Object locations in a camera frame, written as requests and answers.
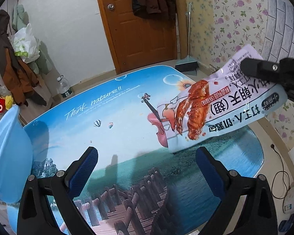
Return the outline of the chicken wing snack packet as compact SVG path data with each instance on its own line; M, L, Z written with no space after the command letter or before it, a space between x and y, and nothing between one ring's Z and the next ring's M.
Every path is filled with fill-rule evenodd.
M241 62L262 57L246 45L218 71L186 86L148 115L157 126L159 143L175 153L206 139L240 129L280 108L287 100L283 87L249 77Z

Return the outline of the light blue plastic basin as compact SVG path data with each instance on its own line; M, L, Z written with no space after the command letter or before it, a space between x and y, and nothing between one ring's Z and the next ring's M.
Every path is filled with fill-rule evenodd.
M0 201L18 202L31 174L32 143L19 119L19 107L10 108L0 120Z

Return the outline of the broom with dustpan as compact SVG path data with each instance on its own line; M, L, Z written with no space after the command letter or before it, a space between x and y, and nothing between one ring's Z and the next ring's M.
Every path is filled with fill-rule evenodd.
M187 55L176 63L175 69L179 72L194 71L191 74L197 75L198 61L190 55L191 10L192 3L189 2L187 10Z

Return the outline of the printed scenery table mat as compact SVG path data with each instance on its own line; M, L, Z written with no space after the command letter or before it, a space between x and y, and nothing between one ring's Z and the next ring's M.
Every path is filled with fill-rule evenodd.
M195 155L205 147L226 167L254 177L264 161L246 126L175 153L163 147L148 115L196 83L157 65L112 79L62 102L27 124L32 174L66 170L90 146L98 162L80 196L81 215L96 234L188 234L206 223L220 199Z

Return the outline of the red yellow plush toy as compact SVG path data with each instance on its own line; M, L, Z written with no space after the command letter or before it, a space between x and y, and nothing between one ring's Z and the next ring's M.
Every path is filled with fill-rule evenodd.
M0 97L0 114L9 110L14 104L12 95Z

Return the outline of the large water bottle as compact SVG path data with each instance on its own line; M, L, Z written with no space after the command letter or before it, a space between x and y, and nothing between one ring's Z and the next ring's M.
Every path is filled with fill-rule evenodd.
M58 81L58 90L61 94L62 98L68 98L73 95L73 90L67 81L67 79L64 78L63 75L57 78Z

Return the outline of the brown hooded jacket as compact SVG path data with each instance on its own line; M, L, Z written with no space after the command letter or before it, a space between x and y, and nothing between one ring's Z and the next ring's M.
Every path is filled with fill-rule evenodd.
M9 20L9 14L0 10L0 75L3 82L17 105L27 106L27 99L30 99L37 105L46 106L46 101L34 90L40 84L37 75L14 54L7 34Z

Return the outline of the wooden door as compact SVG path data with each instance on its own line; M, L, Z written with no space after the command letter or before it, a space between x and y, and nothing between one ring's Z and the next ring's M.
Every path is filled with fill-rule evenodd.
M176 24L134 15L132 0L98 0L118 74L177 58Z

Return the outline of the white green plastic bag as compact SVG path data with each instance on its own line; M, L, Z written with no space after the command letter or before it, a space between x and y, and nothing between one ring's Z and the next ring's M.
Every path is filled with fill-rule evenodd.
M15 56L21 58L23 62L28 64L39 58L40 45L30 23L12 35L10 42Z

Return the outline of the pale green garment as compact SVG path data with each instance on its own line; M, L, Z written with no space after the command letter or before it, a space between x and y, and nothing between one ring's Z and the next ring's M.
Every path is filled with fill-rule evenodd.
M21 4L14 5L12 26L15 31L19 31L21 28L27 27L24 6Z

